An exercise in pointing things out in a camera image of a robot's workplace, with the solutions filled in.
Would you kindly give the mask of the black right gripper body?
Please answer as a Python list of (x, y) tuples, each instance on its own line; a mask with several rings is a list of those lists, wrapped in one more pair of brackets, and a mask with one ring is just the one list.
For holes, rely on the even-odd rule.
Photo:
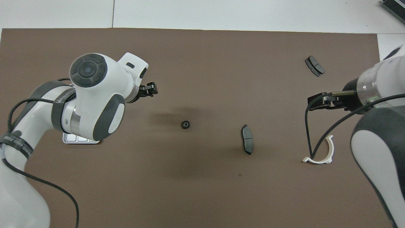
[(354, 111), (363, 106), (356, 91), (340, 91), (328, 93), (324, 98), (328, 105), (326, 109), (344, 109), (345, 111)]

